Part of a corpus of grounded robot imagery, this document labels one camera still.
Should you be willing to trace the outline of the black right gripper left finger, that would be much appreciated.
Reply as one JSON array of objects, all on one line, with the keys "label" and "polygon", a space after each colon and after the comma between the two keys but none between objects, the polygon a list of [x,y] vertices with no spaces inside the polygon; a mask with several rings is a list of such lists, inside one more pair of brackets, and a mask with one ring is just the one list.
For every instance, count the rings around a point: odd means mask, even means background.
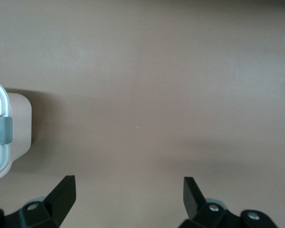
[{"label": "black right gripper left finger", "polygon": [[76,201],[76,178],[65,176],[42,200],[29,202],[11,214],[0,209],[0,228],[59,228]]}]

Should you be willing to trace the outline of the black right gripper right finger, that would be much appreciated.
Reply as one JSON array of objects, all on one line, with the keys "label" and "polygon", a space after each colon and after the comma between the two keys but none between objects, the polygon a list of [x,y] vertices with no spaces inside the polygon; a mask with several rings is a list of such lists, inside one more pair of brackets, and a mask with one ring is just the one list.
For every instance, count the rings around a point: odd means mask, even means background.
[{"label": "black right gripper right finger", "polygon": [[207,201],[193,177],[184,177],[183,202],[188,215],[180,228],[276,228],[265,213],[247,209],[236,216],[217,201]]}]

